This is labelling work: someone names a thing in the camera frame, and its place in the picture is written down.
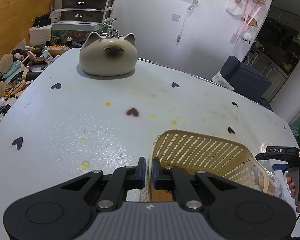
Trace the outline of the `clear plastic blister tray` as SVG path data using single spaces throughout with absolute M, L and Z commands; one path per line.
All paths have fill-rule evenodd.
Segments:
M 285 200 L 283 194 L 283 187 L 280 183 L 280 180 L 275 175 L 274 170 L 268 160 L 260 160 L 257 161 L 267 173 L 267 178 L 269 181 L 269 185 L 267 187 L 267 194 L 280 198 L 281 200 Z M 263 191 L 265 185 L 265 176 L 262 173 L 262 170 L 257 167 L 253 166 L 253 180 L 254 180 L 254 188 L 259 191 Z

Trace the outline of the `beige plastic woven basket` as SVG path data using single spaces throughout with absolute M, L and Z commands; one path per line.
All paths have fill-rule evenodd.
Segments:
M 274 195 L 275 186 L 266 169 L 255 159 L 247 146 L 224 138 L 200 133 L 168 130 L 159 135 L 147 161 L 145 188 L 141 201 L 169 201 L 167 190 L 152 189 L 153 159 L 162 167 L 183 169 L 188 174 L 204 170 L 252 189 Z

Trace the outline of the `dark blue cushioned chair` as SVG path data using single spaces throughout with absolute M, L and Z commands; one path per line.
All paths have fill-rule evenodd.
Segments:
M 234 88 L 234 92 L 255 102 L 272 85 L 258 70 L 239 61 L 235 56 L 228 57 L 220 74 Z

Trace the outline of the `cream cat-shaped ceramic pot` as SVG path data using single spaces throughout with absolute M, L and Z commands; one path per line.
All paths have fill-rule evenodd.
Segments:
M 128 74 L 135 68 L 137 58 L 133 33 L 112 38 L 92 32 L 79 52 L 82 70 L 95 76 Z

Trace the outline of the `pile of floor clutter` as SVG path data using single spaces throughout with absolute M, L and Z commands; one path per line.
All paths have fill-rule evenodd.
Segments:
M 21 93 L 59 56 L 70 50 L 69 46 L 23 46 L 3 55 L 0 59 L 0 108 L 10 98 Z

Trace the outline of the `white box beside drawers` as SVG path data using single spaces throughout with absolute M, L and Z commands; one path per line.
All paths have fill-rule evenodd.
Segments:
M 52 25 L 43 27 L 32 27 L 29 29 L 30 46 L 34 47 L 45 43 L 47 38 L 51 38 Z

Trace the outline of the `grey plastic drawer unit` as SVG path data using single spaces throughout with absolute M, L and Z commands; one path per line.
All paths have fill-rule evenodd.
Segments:
M 105 23 L 110 20 L 115 0 L 62 0 L 61 21 Z

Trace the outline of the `white sheep wall plush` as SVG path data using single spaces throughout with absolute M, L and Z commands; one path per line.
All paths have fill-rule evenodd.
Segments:
M 242 40 L 245 42 L 250 43 L 253 40 L 252 34 L 249 31 L 246 31 L 243 36 L 242 36 Z

